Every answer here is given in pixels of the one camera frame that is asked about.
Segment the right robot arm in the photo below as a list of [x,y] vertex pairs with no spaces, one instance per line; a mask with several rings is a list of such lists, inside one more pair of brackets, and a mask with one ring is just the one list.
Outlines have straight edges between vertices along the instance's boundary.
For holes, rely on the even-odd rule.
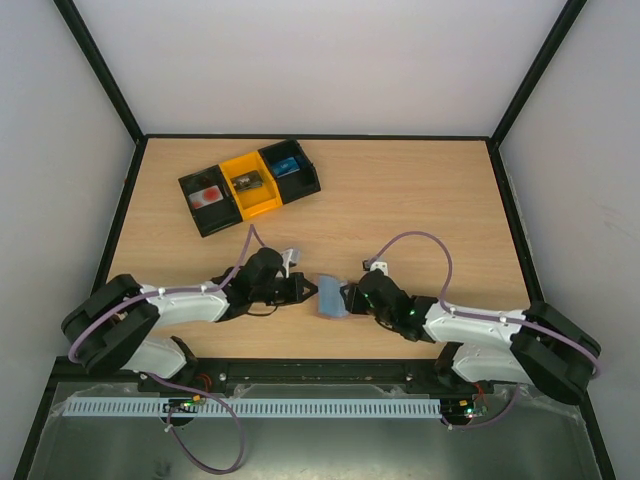
[[436,379],[455,392],[480,381],[522,383],[568,405],[580,404],[597,372],[598,342],[543,301],[525,310],[462,308],[440,298],[410,296],[380,270],[340,290],[346,310],[371,315],[413,342],[452,344]]

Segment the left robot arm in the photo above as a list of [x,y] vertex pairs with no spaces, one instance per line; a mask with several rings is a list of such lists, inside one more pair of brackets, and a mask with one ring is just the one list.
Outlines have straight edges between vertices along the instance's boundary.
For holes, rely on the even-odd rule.
[[70,343],[68,357],[87,374],[120,370],[150,372],[169,380],[193,358],[183,340],[155,331],[191,322],[219,323],[245,316],[254,304],[301,304],[317,286],[295,271],[297,251],[262,247],[247,260],[208,281],[154,287],[120,274],[94,292],[61,323]]

